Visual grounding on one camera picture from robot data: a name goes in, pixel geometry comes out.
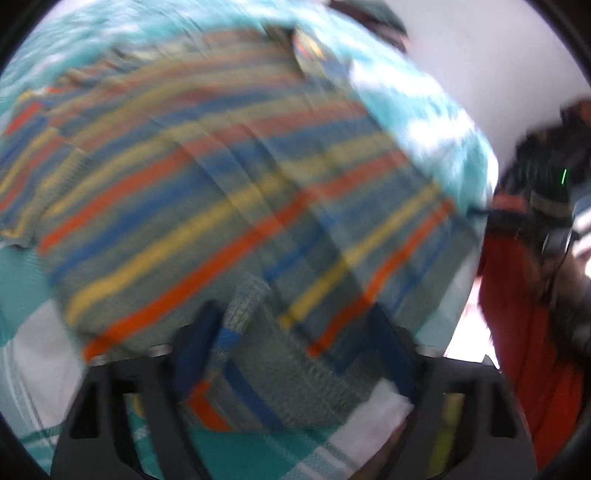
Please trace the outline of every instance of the red shirt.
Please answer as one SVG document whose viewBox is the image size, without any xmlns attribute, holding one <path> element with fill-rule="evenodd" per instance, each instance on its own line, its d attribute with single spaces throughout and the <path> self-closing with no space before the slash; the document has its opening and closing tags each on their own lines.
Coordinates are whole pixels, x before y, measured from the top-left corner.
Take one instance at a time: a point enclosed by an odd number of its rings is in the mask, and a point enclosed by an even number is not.
<svg viewBox="0 0 591 480">
<path fill-rule="evenodd" d="M 525 282 L 519 241 L 487 234 L 480 272 L 480 306 L 501 370 L 523 407 L 542 469 L 574 432 L 583 372 L 557 356 L 548 308 L 535 301 Z"/>
</svg>

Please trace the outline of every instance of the striped cloth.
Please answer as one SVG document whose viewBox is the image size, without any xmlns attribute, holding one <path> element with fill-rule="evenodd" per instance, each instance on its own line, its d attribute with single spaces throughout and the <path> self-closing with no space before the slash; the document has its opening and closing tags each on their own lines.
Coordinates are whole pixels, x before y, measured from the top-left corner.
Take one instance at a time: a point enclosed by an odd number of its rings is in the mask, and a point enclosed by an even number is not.
<svg viewBox="0 0 591 480">
<path fill-rule="evenodd" d="M 368 308 L 418 328 L 475 235 L 291 48 L 253 30 L 191 45 L 25 95 L 0 153 L 2 236 L 38 242 L 87 360 L 168 341 L 208 299 L 238 305 L 227 361 L 189 401 L 199 425 L 343 423 L 384 376 Z"/>
<path fill-rule="evenodd" d="M 313 33 L 341 61 L 351 64 L 359 98 L 410 160 L 452 196 L 460 213 L 484 206 L 495 189 L 498 165 L 488 140 L 428 74 L 353 19 L 306 0 L 95 0 L 61 18 L 42 22 L 0 76 L 0 129 L 18 95 L 43 89 L 71 68 L 96 62 L 113 46 L 158 44 L 194 30 L 235 26 L 261 28 L 274 22 Z M 67 10 L 62 0 L 54 10 Z M 453 333 L 473 278 L 459 298 L 433 319 L 423 341 Z M 444 332 L 442 323 L 447 323 Z"/>
</svg>

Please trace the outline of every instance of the folded cloth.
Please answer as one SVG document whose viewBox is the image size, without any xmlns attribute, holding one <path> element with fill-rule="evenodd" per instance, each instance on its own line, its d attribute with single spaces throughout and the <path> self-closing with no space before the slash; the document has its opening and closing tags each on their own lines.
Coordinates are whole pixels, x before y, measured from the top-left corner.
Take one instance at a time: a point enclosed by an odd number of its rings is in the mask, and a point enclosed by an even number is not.
<svg viewBox="0 0 591 480">
<path fill-rule="evenodd" d="M 474 233 L 291 48 L 254 30 L 195 45 L 105 59 L 23 101 L 1 152 L 2 235 L 38 241 L 86 359 L 170 341 L 204 301 L 230 304 L 256 278 L 265 298 L 237 309 L 243 335 L 193 392 L 194 421 L 342 424 L 385 376 L 370 306 L 421 325 Z"/>
</svg>

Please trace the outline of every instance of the white and teal plaid cloth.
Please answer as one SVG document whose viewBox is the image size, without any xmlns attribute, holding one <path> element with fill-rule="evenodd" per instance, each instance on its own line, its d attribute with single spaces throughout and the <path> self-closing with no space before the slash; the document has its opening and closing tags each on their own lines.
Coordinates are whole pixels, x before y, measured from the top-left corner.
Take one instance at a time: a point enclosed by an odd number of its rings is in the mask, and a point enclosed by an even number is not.
<svg viewBox="0 0 591 480">
<path fill-rule="evenodd" d="M 114 45 L 158 43 L 183 31 L 257 27 L 268 21 L 299 25 L 349 63 L 353 87 L 367 109 L 410 159 L 455 198 L 460 211 L 486 202 L 496 185 L 496 159 L 466 112 L 431 77 L 360 25 L 296 0 L 98 0 L 43 22 L 0 78 L 2 125 L 22 91 L 42 89 Z M 477 262 L 475 254 L 457 273 L 438 311 L 415 332 L 419 342 L 439 349 L 447 345 Z M 35 250 L 0 244 L 0 412 L 47 471 L 82 374 L 76 341 L 59 316 Z M 380 388 L 376 395 L 389 395 Z M 394 410 L 401 422 L 408 407 L 401 402 Z M 382 414 L 392 417 L 391 411 Z M 145 424 L 138 417 L 132 420 L 144 468 L 158 475 Z M 379 416 L 374 420 L 379 424 Z M 345 440 L 352 435 L 347 427 L 191 435 L 216 480 L 345 479 L 363 459 L 346 451 Z"/>
</svg>

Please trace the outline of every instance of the orange stripe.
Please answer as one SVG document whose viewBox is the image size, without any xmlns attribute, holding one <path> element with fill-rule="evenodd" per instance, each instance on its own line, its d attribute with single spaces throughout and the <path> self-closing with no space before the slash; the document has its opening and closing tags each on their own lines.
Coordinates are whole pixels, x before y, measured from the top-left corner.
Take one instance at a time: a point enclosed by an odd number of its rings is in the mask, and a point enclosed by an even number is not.
<svg viewBox="0 0 591 480">
<path fill-rule="evenodd" d="M 209 402 L 202 395 L 192 395 L 187 404 L 193 410 L 195 415 L 201 420 L 201 423 L 215 432 L 229 432 L 230 427 L 212 408 Z"/>
<path fill-rule="evenodd" d="M 190 396 L 205 395 L 207 393 L 207 391 L 209 390 L 209 387 L 211 387 L 211 386 L 212 386 L 211 383 L 209 383 L 205 380 L 201 380 L 197 385 L 195 385 Z"/>
<path fill-rule="evenodd" d="M 329 349 L 332 342 L 351 320 L 363 315 L 374 303 L 378 293 L 383 288 L 392 272 L 406 262 L 414 251 L 427 239 L 435 228 L 454 210 L 453 203 L 445 200 L 427 220 L 414 231 L 402 248 L 396 250 L 378 269 L 363 294 L 349 303 L 333 318 L 319 340 L 308 347 L 310 356 L 318 356 Z"/>
<path fill-rule="evenodd" d="M 6 196 L 6 198 L 0 202 L 0 210 L 4 209 L 9 203 L 11 203 L 21 189 L 24 187 L 25 183 L 29 179 L 31 172 L 37 168 L 37 166 L 46 160 L 55 150 L 59 147 L 63 142 L 61 137 L 54 138 L 51 140 L 41 151 L 35 155 L 35 157 L 27 163 L 27 166 L 22 169 L 22 172 L 19 173 L 17 181 L 13 185 L 10 193 Z"/>
<path fill-rule="evenodd" d="M 66 93 L 69 90 L 73 90 L 74 87 L 72 85 L 63 85 L 63 86 L 50 86 L 47 88 L 46 92 L 50 95 L 59 95 L 60 93 Z"/>
<path fill-rule="evenodd" d="M 242 237 L 222 248 L 168 292 L 149 303 L 143 309 L 109 326 L 100 336 L 86 346 L 84 357 L 88 360 L 100 355 L 111 346 L 121 343 L 139 330 L 162 318 L 231 267 L 257 245 L 270 238 L 273 234 L 285 229 L 287 225 L 302 214 L 306 206 L 311 202 L 318 198 L 328 199 L 341 196 L 356 186 L 383 175 L 393 167 L 399 166 L 403 159 L 405 159 L 405 156 L 401 152 L 388 154 L 361 165 L 345 173 L 342 177 L 303 190 L 286 207 L 274 215 L 269 215 Z"/>
<path fill-rule="evenodd" d="M 286 79 L 300 80 L 298 76 L 294 75 L 293 73 L 289 73 L 268 79 L 264 82 L 256 82 L 256 85 L 274 85 L 278 84 L 279 82 L 281 82 L 281 85 L 285 85 L 287 83 L 285 82 Z M 248 83 L 248 80 L 245 80 L 243 83 L 236 86 L 236 90 L 244 88 L 246 85 L 248 85 Z M 199 89 L 185 93 L 179 97 L 169 99 L 164 105 L 161 103 L 152 105 L 150 108 L 146 108 L 144 111 L 142 111 L 141 115 L 135 115 L 133 118 L 124 118 L 120 122 L 112 124 L 109 126 L 109 128 L 86 140 L 80 145 L 80 148 L 86 151 L 93 151 L 104 146 L 109 141 L 112 141 L 115 138 L 120 138 L 126 133 L 131 132 L 134 128 L 144 124 L 147 115 L 151 115 L 152 113 L 157 113 L 158 116 L 166 115 L 167 113 L 178 109 L 179 104 L 186 106 L 189 105 L 189 102 L 195 103 L 203 102 L 204 100 L 213 100 L 218 96 L 230 94 L 231 90 L 231 86 L 224 90 L 212 90 L 209 88 Z"/>
<path fill-rule="evenodd" d="M 168 157 L 162 158 L 153 166 L 135 173 L 125 180 L 112 186 L 90 202 L 83 210 L 71 217 L 66 223 L 46 235 L 39 244 L 39 253 L 44 255 L 62 238 L 86 223 L 90 222 L 100 212 L 114 204 L 120 198 L 129 196 L 135 191 L 148 187 L 161 180 L 163 175 L 171 174 L 192 161 L 195 157 L 211 153 L 226 145 L 248 140 L 252 131 L 262 137 L 289 132 L 302 126 L 312 126 L 330 120 L 338 113 L 339 118 L 350 118 L 362 113 L 361 108 L 351 106 L 346 102 L 325 105 L 318 110 L 290 113 L 286 116 L 265 118 L 244 128 L 244 125 L 232 125 L 218 132 L 212 132 L 209 137 L 200 138 L 192 143 L 176 149 Z"/>
<path fill-rule="evenodd" d="M 15 131 L 26 124 L 34 115 L 39 113 L 39 110 L 43 107 L 41 102 L 32 102 L 27 108 L 25 108 L 21 114 L 16 117 L 12 123 L 8 126 L 4 132 L 6 135 L 12 135 Z"/>
<path fill-rule="evenodd" d="M 187 158 L 186 153 L 179 152 L 175 155 L 169 155 L 164 161 L 150 165 L 145 170 L 136 172 L 125 180 L 120 181 L 96 197 L 76 215 L 68 219 L 66 223 L 45 236 L 38 247 L 39 253 L 41 255 L 46 254 L 47 251 L 60 242 L 62 238 L 70 235 L 72 232 L 90 222 L 119 199 L 148 187 L 156 181 L 161 180 L 163 177 L 176 172 L 182 166 L 189 165 L 190 162 L 191 159 Z"/>
<path fill-rule="evenodd" d="M 156 81 L 164 81 L 169 78 L 178 75 L 179 73 L 186 73 L 187 69 L 201 67 L 199 70 L 195 70 L 190 72 L 193 76 L 199 73 L 206 73 L 207 69 L 211 69 L 212 67 L 219 67 L 220 65 L 224 64 L 231 64 L 235 63 L 240 60 L 254 60 L 257 58 L 263 58 L 265 55 L 269 55 L 272 53 L 272 50 L 268 47 L 262 48 L 260 50 L 254 51 L 246 51 L 246 52 L 237 52 L 235 54 L 230 54 L 224 57 L 214 57 L 214 58 L 207 58 L 207 59 L 197 59 L 192 62 L 182 63 L 180 65 L 175 65 L 167 70 L 159 70 L 158 72 L 148 71 L 148 72 L 137 72 L 134 74 L 133 78 L 130 78 L 125 83 L 117 83 L 108 87 L 107 89 L 99 92 L 98 95 L 92 98 L 92 104 L 99 103 L 104 100 L 112 100 L 114 96 L 123 95 L 126 92 L 129 92 L 136 86 L 142 84 L 143 82 L 150 81 L 153 84 Z M 63 125 L 66 121 L 70 118 L 78 115 L 81 111 L 88 108 L 88 105 L 83 104 L 74 104 L 72 105 L 71 110 L 62 113 L 61 115 L 55 117 L 52 120 L 52 125 L 55 127 L 59 127 Z"/>
</svg>

